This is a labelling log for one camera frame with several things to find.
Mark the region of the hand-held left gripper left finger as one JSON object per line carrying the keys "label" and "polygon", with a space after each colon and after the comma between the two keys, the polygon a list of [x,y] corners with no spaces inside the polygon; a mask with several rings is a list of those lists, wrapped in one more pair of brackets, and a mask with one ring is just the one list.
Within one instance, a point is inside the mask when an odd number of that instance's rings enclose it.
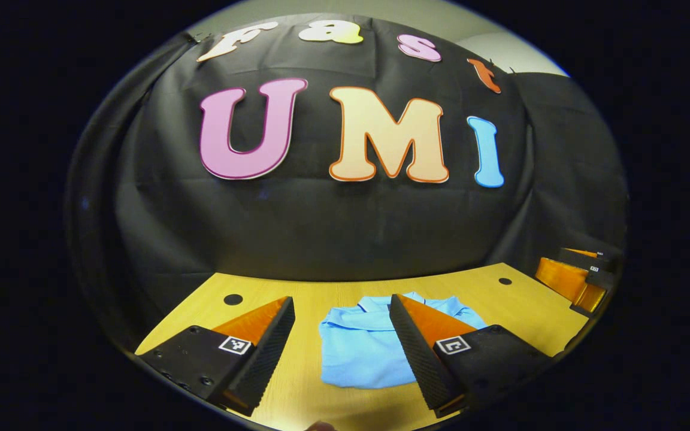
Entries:
{"label": "hand-held left gripper left finger", "polygon": [[184,327],[139,357],[197,398],[252,415],[294,324],[295,303],[285,296],[211,329]]}

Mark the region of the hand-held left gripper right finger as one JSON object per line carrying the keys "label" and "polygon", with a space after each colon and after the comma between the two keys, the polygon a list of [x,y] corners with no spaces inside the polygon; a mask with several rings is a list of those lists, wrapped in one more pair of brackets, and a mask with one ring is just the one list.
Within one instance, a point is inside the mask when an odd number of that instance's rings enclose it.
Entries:
{"label": "hand-held left gripper right finger", "polygon": [[424,401],[439,419],[484,409],[552,363],[499,324],[477,329],[405,295],[392,295],[389,316]]}

